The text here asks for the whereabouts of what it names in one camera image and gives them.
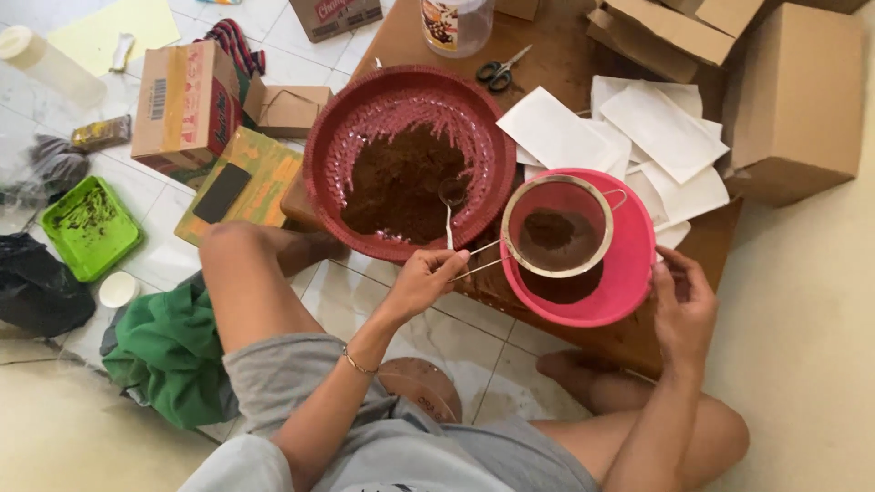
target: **smartphone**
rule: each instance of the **smartphone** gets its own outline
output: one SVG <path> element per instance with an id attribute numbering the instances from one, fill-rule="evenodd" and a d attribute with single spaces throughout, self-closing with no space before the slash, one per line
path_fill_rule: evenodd
<path id="1" fill-rule="evenodd" d="M 207 224 L 221 221 L 250 179 L 252 174 L 238 165 L 230 162 L 225 164 L 216 181 L 206 190 L 192 212 Z"/>

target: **plastic jar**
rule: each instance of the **plastic jar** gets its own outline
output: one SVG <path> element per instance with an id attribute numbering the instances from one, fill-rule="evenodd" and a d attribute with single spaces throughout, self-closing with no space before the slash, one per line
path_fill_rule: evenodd
<path id="1" fill-rule="evenodd" d="M 93 107 L 107 93 L 103 81 L 23 25 L 0 32 L 0 60 L 84 109 Z"/>
<path id="2" fill-rule="evenodd" d="M 447 58 L 475 54 L 492 34 L 495 0 L 419 0 L 429 48 Z"/>

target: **spoon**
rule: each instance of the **spoon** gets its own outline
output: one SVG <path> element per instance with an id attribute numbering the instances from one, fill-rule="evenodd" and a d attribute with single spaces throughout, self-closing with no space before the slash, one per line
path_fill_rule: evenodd
<path id="1" fill-rule="evenodd" d="M 450 216 L 452 208 L 462 203 L 465 199 L 465 189 L 456 179 L 444 179 L 440 186 L 437 187 L 437 196 L 446 205 L 446 248 L 454 250 L 452 247 L 452 230 L 450 229 Z"/>

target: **bracelet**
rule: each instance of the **bracelet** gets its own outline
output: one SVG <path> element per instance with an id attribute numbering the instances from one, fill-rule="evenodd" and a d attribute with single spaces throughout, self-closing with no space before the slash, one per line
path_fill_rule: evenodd
<path id="1" fill-rule="evenodd" d="M 346 357 L 346 359 L 349 361 L 349 363 L 352 364 L 353 367 L 356 370 L 358 370 L 359 372 L 363 372 L 363 373 L 367 374 L 368 376 L 376 376 L 376 374 L 378 372 L 380 372 L 380 368 L 377 368 L 376 370 L 367 370 L 367 369 L 361 367 L 359 364 L 355 363 L 353 358 L 349 356 L 349 352 L 347 351 L 346 345 L 343 346 L 343 353 L 342 354 L 344 357 Z"/>

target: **green cloth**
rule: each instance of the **green cloth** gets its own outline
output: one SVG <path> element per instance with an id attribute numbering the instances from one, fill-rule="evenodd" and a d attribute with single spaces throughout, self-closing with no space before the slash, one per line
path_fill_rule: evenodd
<path id="1" fill-rule="evenodd" d="M 118 346 L 103 357 L 113 382 L 137 388 L 177 427 L 225 420 L 219 387 L 227 375 L 207 291 L 189 284 L 135 299 L 115 336 Z"/>

